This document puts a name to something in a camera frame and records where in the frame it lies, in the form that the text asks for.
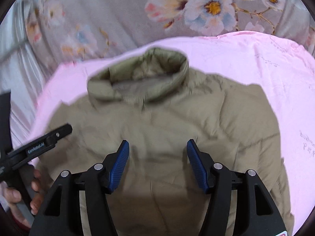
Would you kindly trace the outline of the person's left hand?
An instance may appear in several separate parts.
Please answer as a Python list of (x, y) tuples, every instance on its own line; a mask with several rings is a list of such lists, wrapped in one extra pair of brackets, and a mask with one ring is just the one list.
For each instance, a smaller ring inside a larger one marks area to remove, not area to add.
[(5, 186), (3, 190), (3, 196), (8, 203), (14, 219), (28, 229), (31, 228), (34, 216), (38, 213), (46, 194), (45, 180), (43, 180), (42, 173), (38, 169), (34, 169), (31, 189), (35, 192), (30, 203), (31, 210), (22, 205), (22, 195), (17, 189)]

